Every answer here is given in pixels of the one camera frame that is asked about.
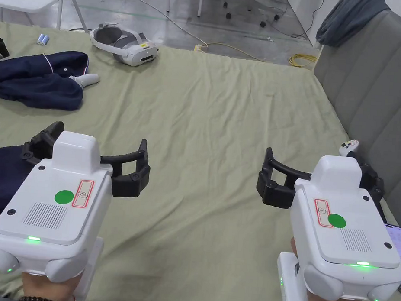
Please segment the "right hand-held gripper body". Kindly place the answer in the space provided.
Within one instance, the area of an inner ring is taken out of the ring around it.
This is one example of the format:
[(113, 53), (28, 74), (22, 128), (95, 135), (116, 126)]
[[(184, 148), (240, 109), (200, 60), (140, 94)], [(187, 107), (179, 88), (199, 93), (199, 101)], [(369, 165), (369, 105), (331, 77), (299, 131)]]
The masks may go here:
[(354, 158), (323, 156), (297, 179), (290, 222), (297, 253), (277, 259), (282, 301), (388, 301), (401, 284), (401, 258)]

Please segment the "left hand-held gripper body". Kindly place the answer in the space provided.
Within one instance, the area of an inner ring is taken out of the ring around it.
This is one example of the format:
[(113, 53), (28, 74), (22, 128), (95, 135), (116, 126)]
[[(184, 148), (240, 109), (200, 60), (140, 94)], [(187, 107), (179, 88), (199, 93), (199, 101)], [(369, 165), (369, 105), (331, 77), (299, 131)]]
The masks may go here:
[(97, 140), (64, 131), (52, 157), (34, 166), (0, 214), (0, 270), (65, 282), (84, 301), (104, 241), (99, 230), (111, 201), (112, 167), (102, 165)]

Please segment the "person's left hand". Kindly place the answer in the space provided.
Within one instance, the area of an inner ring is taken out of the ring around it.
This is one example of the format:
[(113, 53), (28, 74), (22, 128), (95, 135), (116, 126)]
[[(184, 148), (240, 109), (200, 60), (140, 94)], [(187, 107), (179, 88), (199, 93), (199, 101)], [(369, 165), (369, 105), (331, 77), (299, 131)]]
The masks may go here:
[(54, 283), (46, 276), (22, 273), (24, 296), (46, 298), (51, 301), (72, 301), (74, 291), (82, 275), (70, 278), (65, 282)]

